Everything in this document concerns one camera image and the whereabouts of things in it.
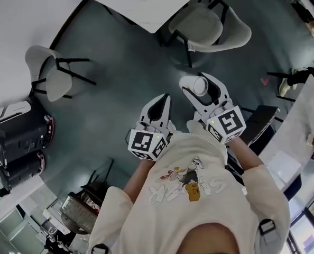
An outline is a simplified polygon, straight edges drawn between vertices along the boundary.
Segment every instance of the shoe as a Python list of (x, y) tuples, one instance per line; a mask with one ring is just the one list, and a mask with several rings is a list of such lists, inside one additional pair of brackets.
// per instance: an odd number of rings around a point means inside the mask
[[(294, 75), (294, 74), (296, 74), (298, 72), (298, 69), (291, 69), (291, 74), (292, 75)], [(296, 90), (297, 89), (297, 84), (294, 84), (293, 86), (292, 86), (292, 88), (293, 88), (293, 90)]]
[(291, 87), (288, 85), (288, 79), (287, 78), (283, 78), (283, 81), (282, 81), (282, 83), (279, 86), (279, 95), (281, 97), (284, 97), (285, 94), (288, 92), (288, 90), (290, 88)]

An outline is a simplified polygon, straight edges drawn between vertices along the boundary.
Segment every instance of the white chair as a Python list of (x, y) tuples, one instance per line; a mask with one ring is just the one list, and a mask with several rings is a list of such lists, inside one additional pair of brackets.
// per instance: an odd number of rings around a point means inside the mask
[[(212, 11), (218, 3), (223, 5), (220, 20)], [(229, 23), (228, 37), (224, 43), (218, 44), (225, 19)], [(214, 0), (209, 6), (201, 3), (189, 5), (173, 18), (169, 24), (169, 31), (172, 35), (166, 46), (175, 39), (183, 41), (190, 68), (192, 68), (190, 51), (220, 52), (244, 46), (251, 38), (251, 29), (222, 0)]]
[[(56, 65), (52, 67), (46, 78), (40, 79), (40, 73), (43, 64), (49, 58), (55, 59)], [(65, 95), (72, 88), (72, 78), (76, 77), (92, 85), (96, 85), (83, 76), (77, 75), (70, 70), (69, 63), (90, 61), (87, 58), (62, 58), (62, 55), (56, 51), (42, 46), (31, 46), (25, 54), (25, 62), (29, 67), (31, 77), (31, 87), (36, 93), (46, 94), (51, 102), (57, 101), (59, 98), (72, 97)], [(36, 86), (45, 82), (46, 90), (37, 89)]]

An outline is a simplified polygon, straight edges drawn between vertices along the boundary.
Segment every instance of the white cup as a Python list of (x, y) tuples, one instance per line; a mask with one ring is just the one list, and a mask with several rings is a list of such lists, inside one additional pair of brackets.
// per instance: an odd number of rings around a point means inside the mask
[(208, 91), (208, 80), (200, 76), (185, 75), (179, 80), (179, 87), (191, 90), (197, 96), (202, 97)]

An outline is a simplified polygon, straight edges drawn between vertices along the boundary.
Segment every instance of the cartoon graphic print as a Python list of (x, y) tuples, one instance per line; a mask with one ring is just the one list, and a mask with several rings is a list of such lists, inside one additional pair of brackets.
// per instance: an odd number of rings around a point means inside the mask
[(157, 182), (169, 180), (171, 182), (178, 179), (178, 182), (166, 188), (162, 185), (159, 189), (150, 187), (150, 205), (159, 202), (161, 203), (165, 198), (167, 202), (177, 198), (180, 194), (188, 193), (189, 201), (199, 201), (200, 199), (200, 187), (202, 191), (207, 195), (211, 196), (211, 188), (214, 188), (214, 193), (221, 192), (227, 184), (223, 178), (213, 178), (209, 183), (205, 182), (203, 177), (198, 179), (198, 170), (204, 169), (203, 163), (199, 157), (195, 157), (190, 165), (185, 169), (175, 167), (168, 171), (167, 175), (161, 176)]

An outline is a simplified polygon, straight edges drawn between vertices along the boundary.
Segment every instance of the pink object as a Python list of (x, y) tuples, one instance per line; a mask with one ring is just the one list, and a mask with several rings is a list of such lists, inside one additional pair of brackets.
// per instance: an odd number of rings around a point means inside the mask
[(264, 86), (266, 86), (270, 81), (270, 78), (264, 80), (263, 78), (261, 78), (261, 82), (263, 83)]

